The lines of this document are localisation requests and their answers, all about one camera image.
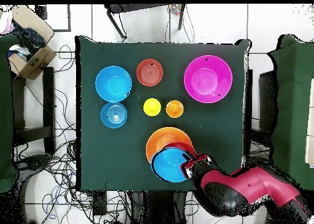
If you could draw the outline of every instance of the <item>pink bowl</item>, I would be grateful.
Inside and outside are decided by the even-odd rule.
[[[200,56],[185,71],[185,89],[193,99],[201,103],[214,103],[223,99],[231,85],[230,67],[217,56]]]

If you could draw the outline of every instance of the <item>green cloth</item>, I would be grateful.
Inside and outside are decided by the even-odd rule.
[[[308,107],[314,78],[314,44],[286,35],[275,59],[278,80],[278,120],[274,129],[274,163],[301,187],[314,190],[314,169],[305,163]]]
[[[168,183],[151,171],[145,155],[148,138],[157,129],[173,126],[189,135],[197,152],[213,155],[227,172],[241,166],[244,52],[249,41],[239,45],[215,44],[102,44],[80,36],[81,64],[81,190],[193,190],[190,181]],[[195,101],[185,90],[187,66],[201,55],[224,59],[233,74],[228,95],[213,104]],[[161,63],[164,75],[153,87],[136,77],[137,65],[152,58]],[[96,76],[107,66],[120,66],[132,78],[131,94],[121,103],[128,111],[126,123],[110,129],[101,122],[106,102],[95,90]],[[155,117],[143,112],[148,98],[161,102]],[[166,104],[179,100],[184,105],[180,118],[166,114]]]
[[[13,34],[0,36],[0,193],[7,192],[17,174],[12,166],[13,102],[8,49],[17,44]]]

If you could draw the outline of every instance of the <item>white tile floor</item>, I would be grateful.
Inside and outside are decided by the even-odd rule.
[[[66,29],[67,27],[67,7],[65,5],[48,5],[47,22],[54,29]],[[54,70],[59,70],[68,61],[74,57],[75,35],[84,35],[98,42],[121,42],[121,38],[110,20],[107,18],[106,10],[103,5],[70,5],[71,10],[71,32],[56,32],[48,46],[55,52],[61,49],[60,57],[56,57],[49,66]],[[292,33],[304,41],[309,41],[314,37],[314,11],[313,5],[295,5],[295,4],[188,4],[188,11],[194,27],[195,43],[224,43],[234,44],[239,39],[249,38],[252,41],[252,48],[248,58],[249,68],[253,69],[253,117],[259,118],[259,93],[258,79],[260,73],[273,69],[267,52],[276,48],[277,39],[281,34]],[[120,26],[118,15],[114,19]],[[167,22],[169,15],[166,6],[155,7],[152,9],[138,10],[121,14],[124,29],[128,35],[126,42],[164,42]],[[192,38],[192,27],[189,22],[187,12],[184,14],[184,24],[186,32],[190,39]],[[184,29],[179,31],[178,17],[171,15],[171,42],[188,43],[189,40]],[[169,41],[169,28],[166,34],[166,41]],[[35,81],[28,80],[28,86],[42,102],[42,79],[41,76]],[[76,122],[75,113],[75,65],[69,70],[55,74],[55,88],[63,91],[68,98],[66,116],[71,122]],[[66,97],[60,92],[56,95],[66,101]],[[34,99],[34,96],[28,89],[25,90],[26,126],[42,126],[41,114],[42,107]],[[59,125],[57,128],[65,128],[67,124],[62,115],[63,107],[61,102],[56,99],[56,120]],[[259,128],[258,121],[253,120],[253,127]],[[75,131],[67,130],[65,132],[67,140],[75,139]],[[57,137],[57,145],[64,142],[64,136]],[[65,153],[65,147],[59,151],[59,155]],[[29,149],[25,152],[27,155],[43,153],[44,146],[42,141],[30,143]],[[47,193],[51,193],[57,186],[54,178],[47,172],[41,172],[31,179],[26,191],[26,211],[28,218],[35,219],[39,223],[46,217],[42,208],[42,199]],[[113,198],[116,192],[109,192],[108,197]],[[115,209],[115,205],[109,205],[109,209]],[[69,210],[69,205],[57,205],[54,215],[58,215],[59,221]],[[197,205],[186,206],[187,214],[196,212]],[[223,217],[215,218],[206,213],[200,206],[199,210],[193,216],[186,219],[188,224],[263,224],[265,221],[266,210],[261,207],[254,215],[245,217]],[[124,221],[124,215],[120,214],[119,219]],[[51,215],[45,224],[59,224],[58,219]],[[81,210],[76,208],[68,212],[68,219],[64,218],[62,224],[91,224]]]

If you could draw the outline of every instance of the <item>orange bowl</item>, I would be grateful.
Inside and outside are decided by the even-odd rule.
[[[166,112],[170,118],[179,118],[183,113],[183,104],[180,101],[170,101],[166,106]]]
[[[150,163],[153,155],[163,149],[167,144],[172,142],[184,142],[192,145],[191,139],[182,130],[178,128],[160,128],[155,131],[149,138],[146,144],[146,157]]]

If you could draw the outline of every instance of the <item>light blue bowl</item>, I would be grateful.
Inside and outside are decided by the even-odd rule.
[[[124,125],[127,111],[121,103],[107,103],[101,109],[101,121],[109,128],[119,128]]]
[[[129,96],[132,80],[126,70],[109,66],[97,75],[95,87],[98,95],[105,101],[119,102]]]
[[[186,153],[176,147],[168,147],[159,151],[151,159],[151,170],[156,176],[167,182],[184,182],[186,177],[180,168],[181,164],[186,162],[183,154]]]

